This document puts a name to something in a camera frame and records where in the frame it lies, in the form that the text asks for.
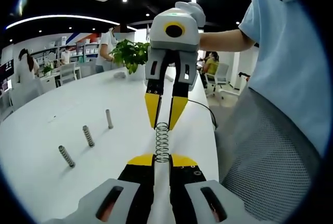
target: light blue shirt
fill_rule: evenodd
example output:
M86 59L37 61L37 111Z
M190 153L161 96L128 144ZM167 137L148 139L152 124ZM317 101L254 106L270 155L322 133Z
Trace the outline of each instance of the light blue shirt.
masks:
M249 86L285 113L324 156L331 127L329 65L302 5L252 0L239 28L260 45Z

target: ceiling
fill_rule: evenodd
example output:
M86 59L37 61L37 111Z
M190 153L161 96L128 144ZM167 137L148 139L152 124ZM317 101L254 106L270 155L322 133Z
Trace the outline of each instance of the ceiling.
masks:
M53 18L25 22L8 30L4 28L16 21L43 15L80 15L106 19L127 24L153 20L154 16L170 7L177 1L190 0L27 0L22 16L16 11L18 0L3 0L1 10L1 44L0 48L40 35L66 32L105 32L110 24L94 20ZM221 31L237 28L236 21L241 21L251 0L197 0L206 13L208 26L205 31ZM136 24L134 28L145 28Z

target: green leaves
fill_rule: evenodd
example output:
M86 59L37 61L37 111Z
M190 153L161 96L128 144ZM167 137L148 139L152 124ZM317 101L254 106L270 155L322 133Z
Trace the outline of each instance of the green leaves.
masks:
M125 63L129 73L135 73L139 64L148 60L149 43L133 43L127 39L119 42L111 52L117 64Z
M49 71L52 71L52 66L51 64L45 65L43 69L43 74L46 75Z

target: black cable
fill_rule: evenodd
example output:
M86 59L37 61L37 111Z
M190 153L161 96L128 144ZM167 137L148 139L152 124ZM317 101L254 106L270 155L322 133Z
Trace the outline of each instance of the black cable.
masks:
M206 109L208 109L208 110L210 111L210 114L213 116L213 119L214 119L214 121L213 121L213 125L214 125L215 130L216 130L216 129L217 129L217 124L216 124L216 118L215 118L215 115L214 115L213 111L212 111L209 107L207 107L206 105L204 105L204 104L202 104L202 103L199 103L199 102L196 102L196 101L192 101L192 100L188 100L188 101L189 101L189 102L193 102L193 103L197 103L197 104L199 104L199 105L205 107Z

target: coil spring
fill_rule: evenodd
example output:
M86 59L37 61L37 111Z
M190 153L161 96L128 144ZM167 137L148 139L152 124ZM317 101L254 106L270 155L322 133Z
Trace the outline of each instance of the coil spring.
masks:
M165 122L156 124L156 160L158 163L169 161L169 126Z
M59 151L62 154L63 158L67 161L68 165L70 167L75 167L75 162L72 160L72 158L69 156L67 153L66 149L64 146L59 146Z
M90 135L90 132L89 132L89 128L88 128L88 126L83 126L83 133L84 133L84 135L85 135L85 138L87 139L87 141L88 141L88 145L90 146L90 147L93 147L93 146L95 146L95 143L94 143L94 141L93 141L93 138L92 138L92 136Z

